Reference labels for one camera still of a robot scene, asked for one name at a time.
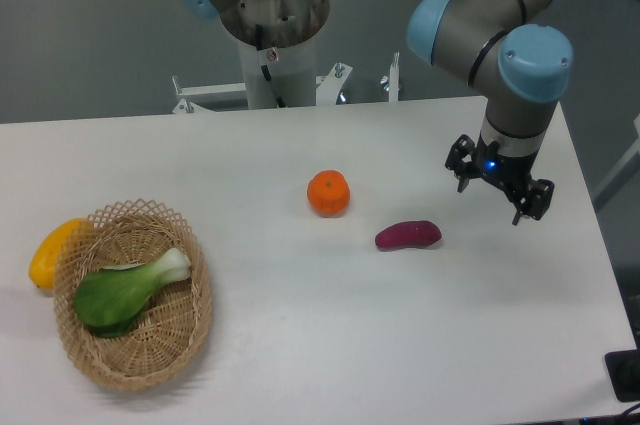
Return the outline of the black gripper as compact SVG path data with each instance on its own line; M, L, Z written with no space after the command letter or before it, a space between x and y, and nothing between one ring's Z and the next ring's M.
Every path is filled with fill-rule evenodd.
M541 134L516 138L495 130L482 130L475 162L475 142L462 134L451 146L445 168L457 179L458 193L481 176L499 188L514 203L513 225L523 218L540 221L550 208L555 189L552 181L534 180L531 176L541 143Z

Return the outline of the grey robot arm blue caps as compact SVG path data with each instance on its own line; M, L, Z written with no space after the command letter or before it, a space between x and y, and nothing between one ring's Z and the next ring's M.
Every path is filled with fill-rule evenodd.
M220 20L241 55L253 109L334 103L315 72L314 42L329 0L181 0L193 15ZM569 40L533 18L554 0L422 0L408 48L487 100L477 139L459 138L445 165L460 188L481 179L501 190L517 218L538 220L554 185L531 170L573 62Z

